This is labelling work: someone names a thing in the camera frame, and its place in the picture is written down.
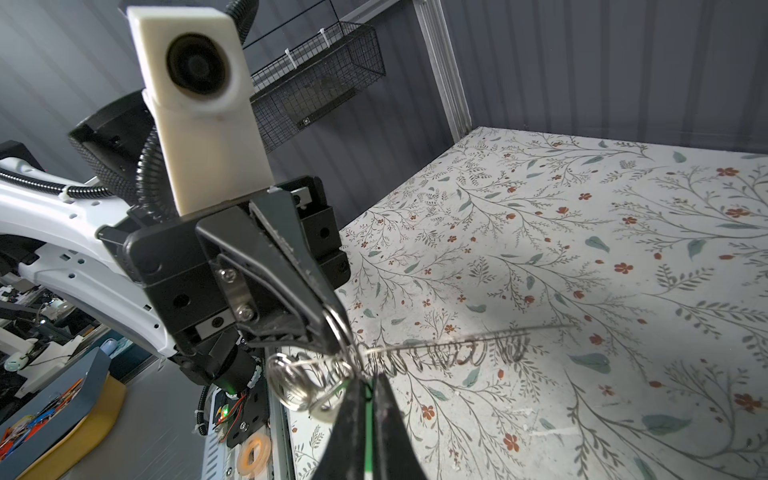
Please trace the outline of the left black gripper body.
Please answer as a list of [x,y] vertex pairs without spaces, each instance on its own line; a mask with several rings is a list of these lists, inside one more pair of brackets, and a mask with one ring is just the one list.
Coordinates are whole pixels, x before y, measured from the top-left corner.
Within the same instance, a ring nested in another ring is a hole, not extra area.
[[97,239],[128,277],[141,286],[183,353],[193,352],[204,339],[204,334],[196,330],[199,324],[225,310],[236,312],[242,306],[252,308],[254,314],[250,319],[238,318],[236,324],[253,346],[261,347],[244,328],[246,321],[257,318],[244,280],[235,270],[220,269],[208,260],[195,226],[205,217],[231,207],[248,210],[251,199],[271,190],[284,190],[292,196],[315,257],[323,252],[322,246],[331,245],[326,240],[328,223],[335,223],[333,229],[340,239],[335,213],[316,176],[299,177],[162,223],[130,214],[115,227],[98,229]]

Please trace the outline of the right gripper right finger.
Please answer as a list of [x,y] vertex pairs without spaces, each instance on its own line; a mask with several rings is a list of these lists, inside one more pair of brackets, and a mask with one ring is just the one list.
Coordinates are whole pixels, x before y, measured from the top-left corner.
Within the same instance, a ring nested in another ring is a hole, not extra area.
[[372,455],[374,479],[427,479],[385,374],[378,374],[373,381]]

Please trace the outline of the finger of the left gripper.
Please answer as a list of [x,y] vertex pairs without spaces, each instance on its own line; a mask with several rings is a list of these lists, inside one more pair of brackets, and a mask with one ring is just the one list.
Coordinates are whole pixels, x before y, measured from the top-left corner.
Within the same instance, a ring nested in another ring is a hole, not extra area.
[[308,345],[340,345],[349,325],[336,290],[351,278],[350,264],[341,250],[334,222],[326,226],[330,246],[315,257],[290,193],[271,190],[249,201],[249,213],[274,245],[283,263],[275,273],[277,291],[305,324]]
[[308,345],[305,324],[277,291],[268,274],[283,263],[277,248],[248,210],[231,207],[200,220],[195,233],[208,260],[218,268],[230,268],[244,280],[256,307],[257,318],[244,328],[257,346],[298,346],[334,355],[340,345]]

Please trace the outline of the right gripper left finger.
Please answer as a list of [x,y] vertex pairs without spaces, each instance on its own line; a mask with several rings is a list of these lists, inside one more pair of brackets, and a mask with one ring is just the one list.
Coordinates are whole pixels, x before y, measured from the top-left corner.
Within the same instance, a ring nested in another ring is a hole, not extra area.
[[340,405],[314,480],[365,478],[366,382],[351,381]]

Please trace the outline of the green tagged key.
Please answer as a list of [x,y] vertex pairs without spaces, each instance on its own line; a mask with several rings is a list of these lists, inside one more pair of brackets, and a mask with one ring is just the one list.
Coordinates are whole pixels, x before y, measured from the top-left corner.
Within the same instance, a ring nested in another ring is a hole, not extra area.
[[366,385],[365,390],[365,450],[364,480],[373,479],[373,386]]

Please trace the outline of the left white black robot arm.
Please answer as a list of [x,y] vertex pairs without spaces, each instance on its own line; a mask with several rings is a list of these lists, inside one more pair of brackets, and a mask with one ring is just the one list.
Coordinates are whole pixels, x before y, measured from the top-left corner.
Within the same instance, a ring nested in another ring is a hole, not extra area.
[[352,359],[347,256],[321,181],[177,211],[141,92],[69,134],[95,186],[1,155],[1,270],[47,287],[199,385],[245,389],[265,348]]

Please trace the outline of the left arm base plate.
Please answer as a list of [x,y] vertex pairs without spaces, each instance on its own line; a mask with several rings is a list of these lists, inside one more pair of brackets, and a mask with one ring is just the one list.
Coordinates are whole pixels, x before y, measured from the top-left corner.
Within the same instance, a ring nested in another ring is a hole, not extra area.
[[224,395],[226,402],[214,421],[215,427],[222,428],[224,436],[221,442],[228,448],[241,445],[249,436],[267,426],[270,416],[268,393],[263,361],[258,359],[248,388],[236,400]]

